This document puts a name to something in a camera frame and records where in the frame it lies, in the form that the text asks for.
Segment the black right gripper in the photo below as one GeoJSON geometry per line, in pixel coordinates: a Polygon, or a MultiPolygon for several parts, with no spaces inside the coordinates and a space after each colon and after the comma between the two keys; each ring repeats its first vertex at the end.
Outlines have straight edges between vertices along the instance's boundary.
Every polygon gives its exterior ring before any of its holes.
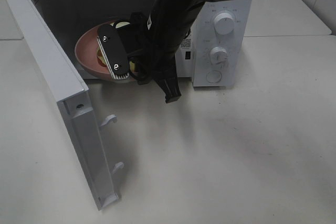
{"type": "Polygon", "coordinates": [[[155,81],[165,93],[165,102],[172,103],[181,97],[176,73],[175,53],[164,54],[164,49],[155,44],[147,34],[148,18],[141,12],[134,12],[128,19],[130,24],[117,28],[128,60],[133,61],[138,71],[130,75],[137,82],[155,81]]]}

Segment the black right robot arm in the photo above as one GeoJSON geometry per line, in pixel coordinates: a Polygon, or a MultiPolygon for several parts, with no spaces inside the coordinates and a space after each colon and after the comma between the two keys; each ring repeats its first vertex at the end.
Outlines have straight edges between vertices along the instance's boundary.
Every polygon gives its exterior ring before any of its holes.
{"type": "Polygon", "coordinates": [[[206,2],[229,0],[155,0],[148,17],[131,15],[130,24],[119,30],[128,59],[140,67],[139,85],[155,81],[166,103],[181,96],[175,53],[206,2]]]}

